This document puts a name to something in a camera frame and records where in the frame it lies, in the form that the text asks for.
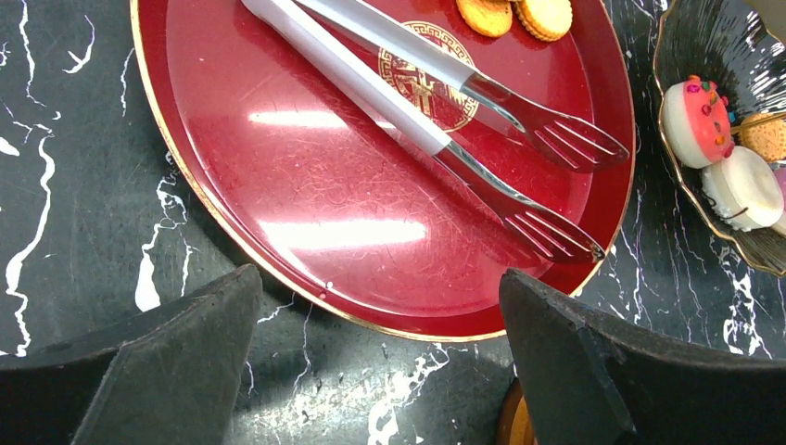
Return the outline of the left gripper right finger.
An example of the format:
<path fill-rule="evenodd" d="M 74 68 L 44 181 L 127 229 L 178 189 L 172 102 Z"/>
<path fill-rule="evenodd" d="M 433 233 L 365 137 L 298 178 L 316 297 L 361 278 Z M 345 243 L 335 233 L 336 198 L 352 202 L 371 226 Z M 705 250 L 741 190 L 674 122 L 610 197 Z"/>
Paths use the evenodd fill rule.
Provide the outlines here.
<path fill-rule="evenodd" d="M 784 361 L 656 333 L 515 269 L 499 295 L 539 443 L 784 442 Z"/>

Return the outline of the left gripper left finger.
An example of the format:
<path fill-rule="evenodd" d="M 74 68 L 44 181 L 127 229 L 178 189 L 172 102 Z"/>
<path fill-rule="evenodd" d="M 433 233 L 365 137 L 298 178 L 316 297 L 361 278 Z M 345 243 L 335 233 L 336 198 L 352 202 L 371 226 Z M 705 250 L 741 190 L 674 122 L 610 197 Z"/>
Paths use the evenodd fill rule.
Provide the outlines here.
<path fill-rule="evenodd" d="M 5 444 L 219 444 L 260 310 L 243 265 L 117 324 L 1 361 Z"/>

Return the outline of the wooden coaster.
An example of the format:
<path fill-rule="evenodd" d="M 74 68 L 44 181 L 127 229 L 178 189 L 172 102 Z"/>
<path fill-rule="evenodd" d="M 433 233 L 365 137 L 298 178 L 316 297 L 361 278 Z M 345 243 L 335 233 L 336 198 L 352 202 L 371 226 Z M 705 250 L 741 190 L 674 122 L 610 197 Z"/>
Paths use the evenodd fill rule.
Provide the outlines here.
<path fill-rule="evenodd" d="M 519 380 L 509 387 L 501 408 L 496 445 L 537 445 L 535 430 Z"/>

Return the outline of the metal serving tongs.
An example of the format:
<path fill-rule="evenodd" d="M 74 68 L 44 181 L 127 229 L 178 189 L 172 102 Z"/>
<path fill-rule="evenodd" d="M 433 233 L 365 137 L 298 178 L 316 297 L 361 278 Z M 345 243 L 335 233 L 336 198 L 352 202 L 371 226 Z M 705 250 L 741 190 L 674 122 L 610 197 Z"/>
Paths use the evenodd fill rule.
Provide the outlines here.
<path fill-rule="evenodd" d="M 628 149 L 596 125 L 517 94 L 446 53 L 363 1 L 246 1 L 313 67 L 367 115 L 378 113 L 467 186 L 538 255 L 552 262 L 598 262 L 604 248 L 558 212 L 517 191 L 441 130 L 318 21 L 386 49 L 459 93 L 490 108 L 533 146 L 575 172 L 592 172 L 628 158 Z"/>

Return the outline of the dark red round tray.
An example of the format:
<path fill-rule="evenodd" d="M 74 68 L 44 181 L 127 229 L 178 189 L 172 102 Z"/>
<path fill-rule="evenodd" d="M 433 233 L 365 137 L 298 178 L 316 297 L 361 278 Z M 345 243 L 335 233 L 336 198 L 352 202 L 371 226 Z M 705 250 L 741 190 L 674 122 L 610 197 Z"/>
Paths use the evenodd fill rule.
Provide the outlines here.
<path fill-rule="evenodd" d="M 626 64 L 603 1 L 571 1 L 544 43 L 513 16 L 492 39 L 455 1 L 366 1 L 517 93 L 612 134 L 630 158 L 574 173 L 507 120 L 406 62 L 328 28 L 503 181 L 606 251 L 635 165 Z M 261 267 L 315 304 L 427 341 L 504 335 L 501 276 L 522 269 L 574 296 L 600 263 L 553 264 L 383 118 L 368 117 L 241 1 L 130 1 L 158 127 L 213 218 Z"/>

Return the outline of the white frosted donut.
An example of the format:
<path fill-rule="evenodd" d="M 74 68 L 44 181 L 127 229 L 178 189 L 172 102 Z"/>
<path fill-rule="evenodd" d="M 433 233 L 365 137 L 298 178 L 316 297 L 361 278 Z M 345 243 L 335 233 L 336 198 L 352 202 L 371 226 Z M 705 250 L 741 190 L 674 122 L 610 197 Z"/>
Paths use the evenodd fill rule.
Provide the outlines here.
<path fill-rule="evenodd" d="M 729 157 L 702 169 L 703 190 L 714 213 L 732 229 L 773 226 L 784 210 L 774 172 L 755 152 L 735 146 Z"/>

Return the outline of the red sprinkled donut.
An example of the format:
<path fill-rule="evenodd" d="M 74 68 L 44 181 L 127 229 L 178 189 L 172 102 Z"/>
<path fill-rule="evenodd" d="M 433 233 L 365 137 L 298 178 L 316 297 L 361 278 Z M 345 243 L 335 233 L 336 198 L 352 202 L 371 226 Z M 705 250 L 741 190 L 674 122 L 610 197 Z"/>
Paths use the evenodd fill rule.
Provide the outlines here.
<path fill-rule="evenodd" d="M 727 112 L 729 100 L 716 83 L 691 75 L 664 95 L 666 141 L 680 163 L 701 169 L 726 159 L 735 147 Z"/>

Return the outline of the three-tier glass cake stand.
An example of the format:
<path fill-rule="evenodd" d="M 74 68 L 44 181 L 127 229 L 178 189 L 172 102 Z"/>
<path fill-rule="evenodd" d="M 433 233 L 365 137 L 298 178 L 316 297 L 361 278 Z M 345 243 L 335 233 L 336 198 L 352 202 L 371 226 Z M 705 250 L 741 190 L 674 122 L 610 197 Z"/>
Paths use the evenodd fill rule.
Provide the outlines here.
<path fill-rule="evenodd" d="M 673 1 L 661 16 L 653 55 L 658 91 L 696 74 L 729 98 L 733 123 L 785 110 L 785 47 L 744 1 Z M 699 171 L 683 166 L 663 143 L 677 186 L 704 224 L 729 241 L 756 270 L 785 275 L 785 238 L 772 229 L 736 231 L 712 211 Z"/>

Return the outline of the large brown cookie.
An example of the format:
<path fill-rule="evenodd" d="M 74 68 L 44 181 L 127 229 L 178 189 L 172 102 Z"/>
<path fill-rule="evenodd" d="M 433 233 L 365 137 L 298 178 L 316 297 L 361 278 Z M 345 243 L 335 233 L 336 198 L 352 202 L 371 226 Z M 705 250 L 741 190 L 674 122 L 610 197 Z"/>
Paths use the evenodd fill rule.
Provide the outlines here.
<path fill-rule="evenodd" d="M 739 133 L 740 145 L 753 150 L 766 162 L 785 160 L 785 119 L 748 127 Z"/>

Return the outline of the round yellow biscuit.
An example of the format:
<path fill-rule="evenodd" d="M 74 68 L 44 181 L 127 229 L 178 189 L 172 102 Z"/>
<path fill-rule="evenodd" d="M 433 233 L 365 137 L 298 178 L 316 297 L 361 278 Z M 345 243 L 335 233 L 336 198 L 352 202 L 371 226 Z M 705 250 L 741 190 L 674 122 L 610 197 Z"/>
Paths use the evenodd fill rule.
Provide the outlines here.
<path fill-rule="evenodd" d="M 522 0 L 513 3 L 513 10 L 525 28 L 543 42 L 560 40 L 573 22 L 570 0 Z"/>

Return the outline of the chocolate chip cookie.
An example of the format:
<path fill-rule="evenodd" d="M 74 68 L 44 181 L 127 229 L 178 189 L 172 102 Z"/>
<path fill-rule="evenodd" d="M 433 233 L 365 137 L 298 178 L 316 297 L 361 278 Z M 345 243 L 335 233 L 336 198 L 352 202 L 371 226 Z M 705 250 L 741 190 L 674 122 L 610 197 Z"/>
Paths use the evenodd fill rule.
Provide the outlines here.
<path fill-rule="evenodd" d="M 455 4 L 467 25 L 484 36 L 498 38 L 512 27 L 510 1 L 456 0 Z"/>

